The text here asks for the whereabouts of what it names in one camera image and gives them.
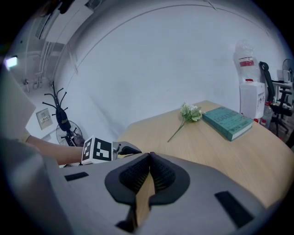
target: red label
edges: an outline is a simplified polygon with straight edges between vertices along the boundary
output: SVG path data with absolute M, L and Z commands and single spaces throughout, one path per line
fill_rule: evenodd
M 260 124 L 263 125 L 263 126 L 265 126 L 266 125 L 266 120 L 264 120 L 264 119 L 261 118 L 260 119 Z
M 253 61 L 242 61 L 240 62 L 240 66 L 241 67 L 244 67 L 244 66 L 252 66 L 254 65 L 254 62 Z

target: flower stem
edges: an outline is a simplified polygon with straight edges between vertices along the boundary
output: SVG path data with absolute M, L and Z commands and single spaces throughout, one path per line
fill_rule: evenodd
M 182 121 L 182 123 L 181 123 L 180 127 L 182 126 L 183 122 L 184 122 L 184 119 L 183 119 L 183 121 Z
M 186 121 L 185 121 L 183 124 L 180 125 L 180 127 L 178 128 L 178 130 L 173 134 L 172 137 L 170 137 L 170 139 L 169 139 L 167 142 L 169 142 L 169 141 L 171 140 L 171 138 L 173 138 L 173 137 L 175 136 L 175 134 L 178 133 L 178 131 L 179 131 L 179 130 L 180 130 L 185 124 L 186 124 Z

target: water bottle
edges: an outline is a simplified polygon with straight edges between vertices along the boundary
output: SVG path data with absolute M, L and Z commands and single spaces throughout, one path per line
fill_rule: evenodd
M 269 129 L 271 124 L 272 109 L 270 103 L 267 101 L 265 104 L 265 109 L 263 111 L 263 116 L 260 119 L 260 124 L 263 125 L 266 129 Z
M 236 64 L 239 76 L 244 83 L 246 79 L 259 82 L 260 68 L 255 58 L 254 48 L 247 40 L 238 41 L 236 48 Z

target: black rubber pad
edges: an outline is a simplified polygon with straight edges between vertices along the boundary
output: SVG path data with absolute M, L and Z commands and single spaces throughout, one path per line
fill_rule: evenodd
M 71 181 L 71 180 L 80 179 L 86 176 L 89 176 L 86 172 L 80 172 L 76 174 L 65 175 L 64 177 L 67 181 Z
M 175 202 L 188 189 L 189 174 L 183 168 L 154 152 L 151 152 L 150 156 L 150 174 L 154 181 L 155 195 L 149 198 L 149 206 Z
M 238 228 L 253 220 L 253 216 L 228 191 L 216 193 L 215 197 Z
M 149 153 L 145 153 L 109 172 L 104 184 L 114 200 L 136 209 L 136 194 L 148 176 L 149 166 Z

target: chair backrest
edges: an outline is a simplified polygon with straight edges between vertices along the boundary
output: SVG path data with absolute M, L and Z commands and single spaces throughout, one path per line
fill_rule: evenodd
M 260 61 L 259 65 L 260 65 L 260 69 L 263 71 L 263 74 L 265 75 L 265 78 L 266 78 L 267 89 L 268 89 L 267 101 L 273 101 L 273 98 L 275 96 L 275 88 L 274 88 L 274 85 L 272 84 L 270 72 L 268 71 L 268 68 L 269 68 L 268 64 Z

